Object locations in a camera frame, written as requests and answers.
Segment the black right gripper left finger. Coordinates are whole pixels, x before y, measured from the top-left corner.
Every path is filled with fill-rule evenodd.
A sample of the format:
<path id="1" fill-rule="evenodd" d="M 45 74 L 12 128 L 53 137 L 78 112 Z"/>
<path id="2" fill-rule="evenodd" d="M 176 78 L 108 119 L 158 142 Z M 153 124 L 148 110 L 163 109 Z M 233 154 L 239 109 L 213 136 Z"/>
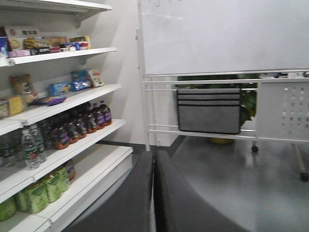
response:
<path id="1" fill-rule="evenodd" d="M 154 158 L 140 153 L 124 182 L 98 209 L 66 232 L 149 232 Z"/>

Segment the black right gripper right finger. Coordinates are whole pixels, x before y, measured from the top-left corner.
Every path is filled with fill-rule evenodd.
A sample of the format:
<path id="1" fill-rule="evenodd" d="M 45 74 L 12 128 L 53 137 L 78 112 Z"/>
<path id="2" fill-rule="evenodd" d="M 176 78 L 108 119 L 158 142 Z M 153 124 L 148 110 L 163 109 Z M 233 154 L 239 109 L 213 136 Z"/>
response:
<path id="1" fill-rule="evenodd" d="M 154 214 L 158 232 L 244 232 L 190 186 L 166 151 L 154 162 Z"/>

